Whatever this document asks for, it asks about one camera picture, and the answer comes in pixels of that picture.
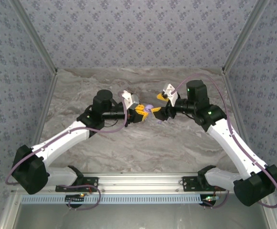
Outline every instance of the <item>marble surface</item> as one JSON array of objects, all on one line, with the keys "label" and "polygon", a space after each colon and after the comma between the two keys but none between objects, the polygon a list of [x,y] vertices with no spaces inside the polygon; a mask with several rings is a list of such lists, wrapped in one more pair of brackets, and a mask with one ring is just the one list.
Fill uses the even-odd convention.
[{"label": "marble surface", "polygon": [[[109,89],[119,102],[118,91],[128,90],[144,105],[165,106],[156,99],[165,83],[175,87],[192,73],[206,73],[224,92],[233,126],[235,118],[220,71],[208,69],[69,69],[58,71],[58,80],[46,117],[41,141],[68,127],[90,104],[100,89]],[[207,80],[213,104],[223,102]],[[185,86],[179,91],[186,97]],[[52,166],[73,165],[82,172],[197,172],[207,165],[235,172],[232,161],[220,145],[184,115],[159,123],[152,115],[143,123],[131,124],[114,134],[96,134],[57,158]]]}]

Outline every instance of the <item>enclosure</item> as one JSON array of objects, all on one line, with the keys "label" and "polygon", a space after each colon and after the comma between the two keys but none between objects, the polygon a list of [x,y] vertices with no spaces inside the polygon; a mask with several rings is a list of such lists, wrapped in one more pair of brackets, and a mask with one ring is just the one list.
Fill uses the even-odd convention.
[{"label": "enclosure", "polygon": [[[23,219],[35,222],[29,215],[54,211],[45,227],[68,228],[70,218],[80,222],[85,217],[50,204],[18,204],[18,215],[8,216],[20,197],[4,179],[20,146],[31,147],[63,131],[101,89],[112,91],[118,103],[117,93],[128,90],[143,105],[160,107],[165,102],[157,95],[164,85],[176,87],[193,73],[215,81],[238,134],[262,160],[277,166],[277,0],[0,0],[0,228],[27,228]],[[213,84],[194,79],[203,80],[210,102],[223,109]],[[186,97],[185,86],[178,92]],[[109,121],[106,125],[114,126],[107,129],[121,123]],[[99,177],[118,176],[102,184],[109,192],[120,174],[130,180],[135,174],[142,180],[156,176],[161,183],[166,176],[178,180],[176,174],[197,173],[208,165],[237,171],[218,142],[180,114],[164,122],[149,114],[145,122],[114,134],[98,133],[52,163],[68,165]],[[178,185],[160,187],[171,194]],[[19,195],[25,194],[19,189]],[[277,193],[267,201],[274,205]],[[277,228],[277,209],[254,204],[246,213],[238,205],[233,194],[217,213],[182,203],[140,205],[135,214],[146,218],[144,223],[132,218],[126,205],[99,206],[93,214],[116,209],[117,217],[129,220],[128,228],[159,227],[161,220],[162,228],[209,227],[201,224],[206,215],[216,222],[214,228]],[[149,219],[148,212],[157,212],[157,219]],[[229,213],[234,221],[217,223],[219,215]],[[55,221],[59,215],[62,220]],[[189,215],[195,221],[187,221]],[[255,224],[253,216],[263,223]],[[99,228],[105,216],[89,217],[90,227]],[[109,227],[111,220],[102,226]]]}]

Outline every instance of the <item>wall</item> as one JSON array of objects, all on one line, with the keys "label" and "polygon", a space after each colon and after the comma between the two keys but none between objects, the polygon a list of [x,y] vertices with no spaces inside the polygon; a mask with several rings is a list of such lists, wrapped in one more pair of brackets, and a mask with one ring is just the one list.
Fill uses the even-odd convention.
[{"label": "wall", "polygon": [[277,0],[267,6],[229,77],[253,150],[277,166]]},{"label": "wall", "polygon": [[256,0],[21,0],[58,68],[221,67]]},{"label": "wall", "polygon": [[0,0],[0,213],[16,149],[31,144],[52,74],[7,0]]}]

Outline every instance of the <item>purple cable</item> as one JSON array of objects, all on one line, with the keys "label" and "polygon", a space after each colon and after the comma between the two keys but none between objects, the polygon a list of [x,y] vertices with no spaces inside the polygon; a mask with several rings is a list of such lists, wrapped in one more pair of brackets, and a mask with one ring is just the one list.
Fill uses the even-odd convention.
[{"label": "purple cable", "polygon": [[207,208],[210,208],[210,209],[220,208],[222,205],[224,205],[227,202],[227,200],[229,198],[229,195],[230,195],[230,191],[228,190],[228,192],[225,195],[225,198],[224,198],[223,202],[220,205],[217,205],[215,207],[212,204],[210,204],[210,203],[208,203],[206,201],[203,201],[203,203],[209,205],[210,207],[207,207]]},{"label": "purple cable", "polygon": [[[265,174],[266,176],[271,180],[271,182],[274,184],[274,186],[276,187],[277,189],[277,182],[273,179],[273,177],[267,172],[267,170],[265,170],[260,164],[258,164],[249,154],[248,152],[242,147],[242,145],[239,143],[239,141],[237,140],[237,138],[234,136],[233,134],[233,130],[232,130],[232,125],[231,125],[231,119],[230,119],[230,116],[229,116],[229,112],[228,112],[228,109],[227,109],[227,106],[226,106],[226,102],[224,100],[224,96],[223,94],[221,93],[219,87],[217,86],[217,84],[215,83],[215,81],[208,75],[206,74],[203,74],[203,73],[194,73],[190,76],[188,76],[185,80],[183,80],[177,87],[174,91],[171,92],[171,94],[175,93],[185,82],[189,81],[190,79],[192,79],[193,77],[197,77],[197,76],[205,76],[207,77],[213,84],[214,86],[216,87],[223,103],[224,103],[224,109],[225,109],[225,113],[226,113],[226,116],[227,116],[227,122],[228,122],[228,128],[229,128],[229,131],[230,131],[230,134],[233,138],[233,140],[235,141],[235,143],[238,145],[238,147],[242,150],[242,152],[257,166],[259,167]],[[277,204],[271,206],[271,205],[267,205],[267,204],[264,204],[262,202],[259,202],[260,205],[266,207],[266,208],[277,208]]]},{"label": "purple cable", "polygon": [[[93,128],[89,128],[89,127],[77,127],[77,128],[74,128],[74,129],[71,129],[70,131],[67,131],[67,132],[64,132],[63,134],[57,136],[56,138],[54,138],[53,140],[49,141],[48,143],[46,143],[45,145],[43,145],[43,149],[47,148],[50,144],[54,143],[55,141],[59,140],[60,138],[64,137],[65,135],[68,135],[68,134],[71,134],[73,131],[76,131],[76,130],[90,130],[90,131],[94,131],[94,132],[98,132],[98,133],[106,133],[106,134],[110,134],[110,133],[115,133],[119,130],[121,130],[125,125],[126,125],[126,122],[127,122],[127,118],[128,118],[128,115],[127,115],[127,108],[126,108],[126,105],[125,105],[125,102],[124,102],[124,98],[122,97],[121,95],[121,92],[118,93],[119,95],[119,98],[123,104],[123,109],[124,109],[124,114],[125,114],[125,119],[124,119],[124,123],[122,126],[120,126],[119,128],[115,129],[115,130],[108,130],[108,131],[105,131],[105,130],[97,130],[97,129],[93,129]],[[16,163],[14,165],[14,167],[12,167],[12,169],[10,170],[9,174],[7,175],[7,177],[5,178],[5,184],[6,185],[17,185],[18,182],[9,182],[9,178],[11,177],[12,173],[24,162],[26,161],[28,158],[32,157],[33,155],[39,153],[41,151],[41,148],[40,149],[37,149],[36,151],[28,154],[26,157],[22,158],[18,163]]]},{"label": "purple cable", "polygon": [[69,207],[71,210],[75,210],[75,211],[90,210],[90,209],[93,209],[93,208],[95,208],[95,207],[97,207],[97,206],[99,205],[99,202],[100,202],[100,200],[101,200],[101,192],[100,192],[99,188],[97,188],[97,187],[94,186],[94,185],[77,185],[77,186],[59,185],[59,186],[64,187],[64,188],[91,187],[91,188],[96,189],[97,192],[99,193],[99,198],[98,198],[97,202],[96,202],[94,205],[92,205],[92,206],[90,206],[90,207],[86,207],[86,208],[72,208],[72,207],[71,207],[71,202],[72,202],[72,200],[75,199],[75,198],[71,198],[71,199],[69,200],[69,202],[68,202],[68,207]]}]

